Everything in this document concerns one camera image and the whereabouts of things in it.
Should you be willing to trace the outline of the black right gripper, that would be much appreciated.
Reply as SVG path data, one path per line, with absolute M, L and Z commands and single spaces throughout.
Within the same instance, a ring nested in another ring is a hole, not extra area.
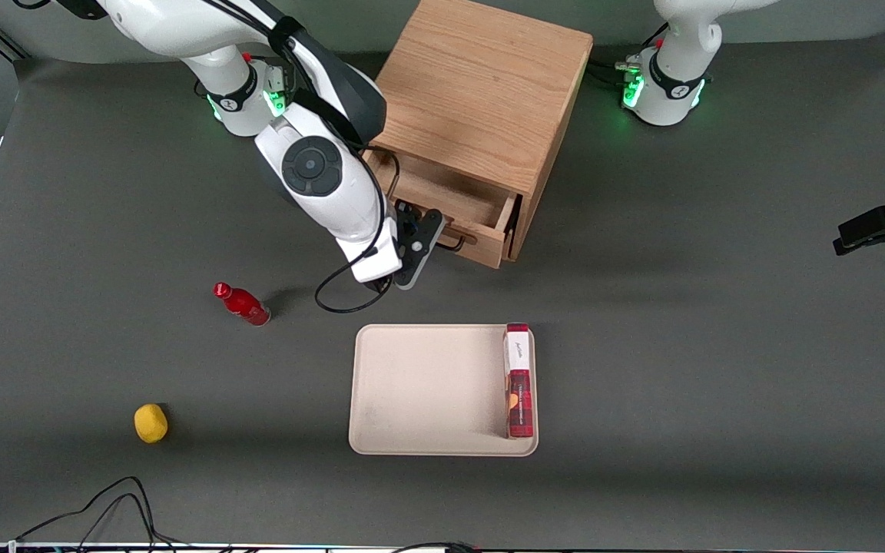
M 422 211 L 418 207 L 404 200 L 396 200 L 396 222 L 400 239 L 408 239 L 418 234 L 421 218 Z

